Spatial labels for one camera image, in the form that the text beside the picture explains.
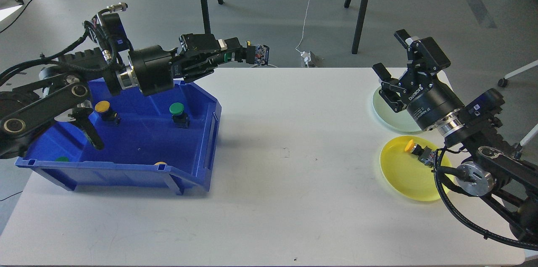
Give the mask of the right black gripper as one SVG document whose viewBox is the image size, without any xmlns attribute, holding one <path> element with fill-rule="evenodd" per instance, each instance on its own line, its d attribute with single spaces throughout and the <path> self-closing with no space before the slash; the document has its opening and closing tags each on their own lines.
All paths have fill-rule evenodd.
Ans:
<svg viewBox="0 0 538 267">
<path fill-rule="evenodd" d="M 394 37 L 406 49 L 407 71 L 395 79 L 382 63 L 373 65 L 381 81 L 380 96 L 394 112 L 407 110 L 421 130 L 432 130 L 438 121 L 464 108 L 437 76 L 451 62 L 432 37 L 411 37 L 404 29 L 396 31 Z"/>
</svg>

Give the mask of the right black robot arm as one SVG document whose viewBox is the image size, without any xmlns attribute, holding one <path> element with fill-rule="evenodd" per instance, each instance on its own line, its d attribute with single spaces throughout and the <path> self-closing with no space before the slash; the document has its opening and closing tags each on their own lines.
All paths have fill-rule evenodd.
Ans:
<svg viewBox="0 0 538 267">
<path fill-rule="evenodd" d="M 380 96 L 398 113 L 406 110 L 422 131 L 437 129 L 445 146 L 436 150 L 408 145 L 407 152 L 432 168 L 436 188 L 450 213 L 485 239 L 537 250 L 537 166 L 521 160 L 522 145 L 511 146 L 496 129 L 503 95 L 491 88 L 465 106 L 438 72 L 450 60 L 432 37 L 411 37 L 404 29 L 395 38 L 406 49 L 407 71 L 393 78 L 382 63 Z M 467 219 L 449 200 L 444 187 L 478 197 L 509 223 L 515 239 L 494 234 Z"/>
</svg>

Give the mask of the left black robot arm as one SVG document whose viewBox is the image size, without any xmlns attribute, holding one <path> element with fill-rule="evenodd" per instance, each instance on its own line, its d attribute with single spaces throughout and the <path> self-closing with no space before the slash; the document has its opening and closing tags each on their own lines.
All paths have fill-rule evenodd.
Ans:
<svg viewBox="0 0 538 267">
<path fill-rule="evenodd" d="M 84 21 L 84 33 L 53 56 L 16 64 L 1 74 L 6 83 L 15 74 L 45 66 L 38 81 L 1 92 L 1 158 L 25 156 L 29 146 L 55 122 L 69 122 L 80 129 L 94 148 L 104 144 L 89 121 L 93 109 L 89 81 L 103 78 L 113 96 L 138 87 L 145 96 L 167 91 L 174 79 L 190 83 L 208 76 L 220 64 L 254 63 L 254 46 L 237 38 L 217 40 L 213 34 L 184 34 L 181 48 L 159 45 L 133 49 L 119 12 L 119 3 L 100 10 Z"/>
</svg>

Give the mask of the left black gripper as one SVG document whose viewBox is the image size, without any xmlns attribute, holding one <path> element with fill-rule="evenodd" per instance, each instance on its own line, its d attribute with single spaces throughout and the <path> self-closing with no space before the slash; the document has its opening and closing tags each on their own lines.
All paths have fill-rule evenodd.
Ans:
<svg viewBox="0 0 538 267">
<path fill-rule="evenodd" d="M 130 50 L 122 69 L 122 89 L 138 87 L 144 96 L 174 87 L 174 79 L 191 83 L 214 73 L 221 64 L 246 60 L 246 50 L 234 37 L 217 40 L 213 34 L 180 35 L 181 52 L 160 45 Z"/>
</svg>

